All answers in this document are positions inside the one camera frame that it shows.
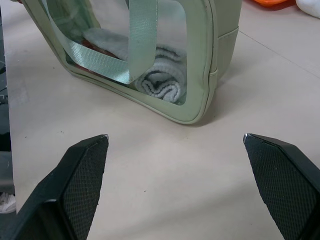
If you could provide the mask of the white cloth object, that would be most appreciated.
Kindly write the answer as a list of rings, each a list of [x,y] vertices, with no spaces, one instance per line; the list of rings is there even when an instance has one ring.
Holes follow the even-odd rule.
[[[320,19],[320,0],[295,0],[304,13]]]

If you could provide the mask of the orange plastic object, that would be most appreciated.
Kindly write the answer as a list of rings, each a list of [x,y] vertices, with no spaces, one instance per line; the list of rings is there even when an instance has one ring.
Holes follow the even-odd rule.
[[[253,3],[260,5],[261,7],[280,10],[296,5],[296,0],[251,0]]]

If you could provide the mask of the clear green-trimmed bag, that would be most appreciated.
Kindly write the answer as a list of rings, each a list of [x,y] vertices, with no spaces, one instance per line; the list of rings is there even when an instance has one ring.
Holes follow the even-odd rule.
[[[181,124],[198,122],[230,65],[242,0],[18,0],[63,67]],[[90,44],[91,28],[128,37],[128,58]],[[158,44],[186,51],[186,94],[171,103],[136,90]]]

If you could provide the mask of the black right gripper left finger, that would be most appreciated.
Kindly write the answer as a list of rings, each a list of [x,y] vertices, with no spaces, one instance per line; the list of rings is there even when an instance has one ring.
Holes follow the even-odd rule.
[[[87,240],[99,204],[109,137],[69,147],[37,184],[0,240]]]

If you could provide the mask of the rolled white towel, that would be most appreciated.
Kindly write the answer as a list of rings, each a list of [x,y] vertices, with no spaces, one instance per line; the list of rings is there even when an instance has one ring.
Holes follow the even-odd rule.
[[[93,46],[128,59],[127,36],[102,28],[90,28],[83,37]],[[137,91],[170,102],[178,102],[187,93],[187,53],[167,44],[156,46],[154,65],[134,82]]]

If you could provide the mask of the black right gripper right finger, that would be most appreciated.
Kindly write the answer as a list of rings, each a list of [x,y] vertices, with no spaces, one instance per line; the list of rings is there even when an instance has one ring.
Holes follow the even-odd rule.
[[[254,179],[284,240],[320,240],[320,169],[295,145],[246,133]]]

